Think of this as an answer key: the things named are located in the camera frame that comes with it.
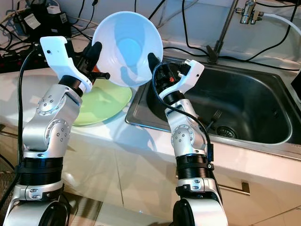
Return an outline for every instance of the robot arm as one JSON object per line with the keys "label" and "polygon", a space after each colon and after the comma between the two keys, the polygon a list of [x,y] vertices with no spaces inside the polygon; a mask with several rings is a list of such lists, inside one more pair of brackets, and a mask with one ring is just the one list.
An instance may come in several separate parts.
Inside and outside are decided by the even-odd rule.
{"label": "robot arm", "polygon": [[[151,70],[154,70],[151,67],[154,61],[155,56],[149,55]],[[197,118],[184,93],[194,87],[203,70],[204,66],[199,62],[186,60],[179,67],[180,80],[176,84],[171,82],[166,88],[166,83],[156,80],[159,96],[168,105]],[[190,117],[169,108],[165,110],[165,114],[171,129],[171,143],[177,163],[176,192],[181,198],[174,205],[174,226],[227,226],[222,199],[213,175],[213,146],[207,143],[198,123]]]}
{"label": "robot arm", "polygon": [[17,171],[21,176],[4,226],[65,226],[67,209],[59,196],[71,126],[79,114],[83,93],[91,90],[96,78],[108,78],[107,74],[92,72],[101,43],[90,44],[76,66],[73,47],[66,38],[43,37],[40,43],[60,82],[39,101],[34,117],[23,130],[24,158]]}

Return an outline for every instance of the stainless steel sink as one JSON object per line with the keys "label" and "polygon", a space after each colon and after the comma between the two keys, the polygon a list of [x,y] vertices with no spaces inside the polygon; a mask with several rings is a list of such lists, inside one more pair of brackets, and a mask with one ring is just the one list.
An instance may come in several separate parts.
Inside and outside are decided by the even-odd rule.
{"label": "stainless steel sink", "polygon": [[[212,141],[301,160],[301,112],[279,76],[205,64],[185,97],[205,125],[217,110],[222,111],[209,130]],[[150,83],[138,89],[126,122],[170,130]]]}

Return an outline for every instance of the sink drain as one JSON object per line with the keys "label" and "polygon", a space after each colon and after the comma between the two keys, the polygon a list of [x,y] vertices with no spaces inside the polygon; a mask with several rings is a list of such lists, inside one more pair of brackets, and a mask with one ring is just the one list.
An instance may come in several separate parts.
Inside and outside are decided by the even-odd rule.
{"label": "sink drain", "polygon": [[235,132],[226,126],[221,126],[216,130],[217,134],[223,137],[236,138]]}

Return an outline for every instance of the wall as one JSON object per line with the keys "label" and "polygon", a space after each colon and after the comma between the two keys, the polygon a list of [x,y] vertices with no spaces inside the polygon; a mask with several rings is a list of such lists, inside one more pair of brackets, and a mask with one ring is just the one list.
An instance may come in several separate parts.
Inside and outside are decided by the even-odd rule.
{"label": "wall", "polygon": [[[77,16],[81,6],[81,0],[58,0],[62,10],[68,15]],[[148,17],[160,0],[137,0],[137,12]],[[92,0],[86,0],[81,17],[90,19],[92,13]],[[186,23],[190,44],[214,47],[219,39],[224,21],[227,17],[232,0],[199,0],[197,4],[186,10]],[[181,0],[167,0],[166,10],[163,18],[167,18],[175,11],[181,9]],[[239,7],[243,7],[244,0],[240,0]],[[162,15],[162,8],[152,18],[157,25]],[[289,19],[293,8],[266,8],[257,5],[256,9],[265,12],[276,12],[288,16]],[[101,22],[106,16],[118,11],[133,11],[134,0],[99,0],[95,6],[93,21]],[[300,10],[294,19],[294,23],[301,27]],[[240,16],[234,14],[229,30],[226,34],[223,46],[224,53],[241,56],[254,54],[259,50],[278,43],[284,37],[287,25],[275,19],[266,18],[258,21],[256,25],[245,25],[239,23]],[[159,28],[163,40],[185,42],[182,14],[178,14],[163,27]],[[279,47],[266,52],[266,56],[279,57],[299,61],[300,59],[300,38],[298,34],[291,31],[287,40]]]}

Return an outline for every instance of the fork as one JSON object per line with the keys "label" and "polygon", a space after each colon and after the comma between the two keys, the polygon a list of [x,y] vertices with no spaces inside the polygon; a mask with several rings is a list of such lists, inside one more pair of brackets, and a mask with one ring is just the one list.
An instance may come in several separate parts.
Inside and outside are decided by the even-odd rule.
{"label": "fork", "polygon": [[217,110],[214,115],[211,118],[211,122],[209,123],[209,125],[206,127],[206,130],[209,130],[210,127],[212,126],[213,123],[215,123],[222,115],[222,111],[221,110]]}

